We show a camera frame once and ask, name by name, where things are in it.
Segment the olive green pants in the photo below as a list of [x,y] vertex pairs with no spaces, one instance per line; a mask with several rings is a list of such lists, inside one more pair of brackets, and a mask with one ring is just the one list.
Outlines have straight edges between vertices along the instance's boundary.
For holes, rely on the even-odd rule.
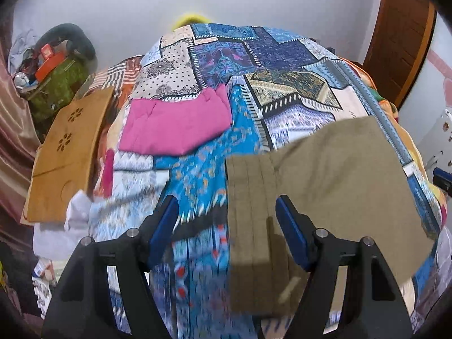
[[417,272],[434,245],[395,150],[371,116],[325,125],[276,151],[231,156],[226,168],[235,313],[292,314],[307,285],[277,222],[282,194],[339,238],[371,236],[398,284]]

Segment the blue patchwork bedsheet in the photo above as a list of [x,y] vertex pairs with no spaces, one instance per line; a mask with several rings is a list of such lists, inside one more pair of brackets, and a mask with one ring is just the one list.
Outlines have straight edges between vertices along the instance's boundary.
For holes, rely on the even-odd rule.
[[277,28],[192,24],[98,73],[113,94],[90,235],[139,227],[164,198],[179,214],[149,279],[174,338],[283,331],[308,274],[275,214],[278,194],[344,239],[371,235],[422,323],[444,197],[397,111],[343,59]]

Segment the white cloth pile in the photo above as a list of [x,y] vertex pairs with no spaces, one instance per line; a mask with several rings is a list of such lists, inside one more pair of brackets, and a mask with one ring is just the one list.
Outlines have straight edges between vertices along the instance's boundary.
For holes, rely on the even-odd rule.
[[70,199],[62,223],[36,223],[33,252],[52,261],[68,260],[82,238],[89,235],[92,201],[79,190]]

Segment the green fabric bag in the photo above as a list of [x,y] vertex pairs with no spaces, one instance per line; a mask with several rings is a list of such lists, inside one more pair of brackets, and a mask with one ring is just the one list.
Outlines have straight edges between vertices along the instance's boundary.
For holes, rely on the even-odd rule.
[[33,121],[41,123],[68,105],[87,76],[88,71],[81,60],[66,58],[25,96]]

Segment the brown wooden door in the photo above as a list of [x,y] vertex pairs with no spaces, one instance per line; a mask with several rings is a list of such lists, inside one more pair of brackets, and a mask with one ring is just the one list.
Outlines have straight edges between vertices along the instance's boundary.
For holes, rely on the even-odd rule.
[[436,23],[429,0],[381,0],[364,70],[399,108],[424,63]]

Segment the brown carved wooden board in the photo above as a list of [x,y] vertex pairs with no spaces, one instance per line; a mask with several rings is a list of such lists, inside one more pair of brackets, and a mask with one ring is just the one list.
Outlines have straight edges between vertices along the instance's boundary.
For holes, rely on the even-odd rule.
[[25,219],[63,223],[69,201],[87,192],[113,88],[96,90],[57,114],[34,162]]

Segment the striped pink curtain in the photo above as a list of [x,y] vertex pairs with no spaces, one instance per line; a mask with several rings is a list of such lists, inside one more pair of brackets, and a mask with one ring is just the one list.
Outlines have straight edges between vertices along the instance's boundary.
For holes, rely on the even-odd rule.
[[40,145],[26,100],[18,94],[1,57],[1,225],[23,227],[22,212]]

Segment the white cabinet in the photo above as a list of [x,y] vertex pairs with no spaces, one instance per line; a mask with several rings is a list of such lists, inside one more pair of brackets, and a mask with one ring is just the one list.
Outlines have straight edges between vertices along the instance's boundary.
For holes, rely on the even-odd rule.
[[451,173],[451,120],[451,108],[446,107],[418,146],[424,170],[430,181],[433,181],[435,168]]

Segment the dark grey neck pillow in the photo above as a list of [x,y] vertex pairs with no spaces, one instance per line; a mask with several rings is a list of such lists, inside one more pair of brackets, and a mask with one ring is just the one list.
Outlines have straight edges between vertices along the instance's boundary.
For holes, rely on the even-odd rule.
[[69,54],[78,52],[85,60],[93,60],[96,57],[96,51],[91,41],[80,27],[72,23],[56,25],[48,30],[36,42],[34,51],[40,53],[45,44],[56,47],[65,41],[67,41],[66,49]]

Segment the yellow pillow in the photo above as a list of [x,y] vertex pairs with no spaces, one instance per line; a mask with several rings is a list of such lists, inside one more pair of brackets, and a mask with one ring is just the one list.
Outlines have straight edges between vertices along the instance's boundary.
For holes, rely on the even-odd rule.
[[203,15],[199,15],[196,13],[187,13],[187,14],[181,15],[180,17],[177,18],[176,22],[171,27],[171,30],[175,31],[179,28],[182,28],[184,26],[191,25],[191,24],[207,24],[210,22],[211,22],[211,19],[209,19]]

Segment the pink folded cloth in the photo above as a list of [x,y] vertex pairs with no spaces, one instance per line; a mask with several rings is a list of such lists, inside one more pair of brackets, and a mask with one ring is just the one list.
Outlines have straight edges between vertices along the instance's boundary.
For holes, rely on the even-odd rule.
[[220,136],[232,124],[224,84],[208,87],[191,100],[134,99],[119,141],[120,151],[182,156]]

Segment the orange box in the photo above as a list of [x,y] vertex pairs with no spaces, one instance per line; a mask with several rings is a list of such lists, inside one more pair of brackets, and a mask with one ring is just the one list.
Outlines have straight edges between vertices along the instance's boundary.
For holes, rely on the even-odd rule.
[[57,52],[53,56],[46,59],[46,61],[38,68],[35,77],[36,80],[41,83],[52,70],[54,70],[59,64],[66,59],[65,54]]

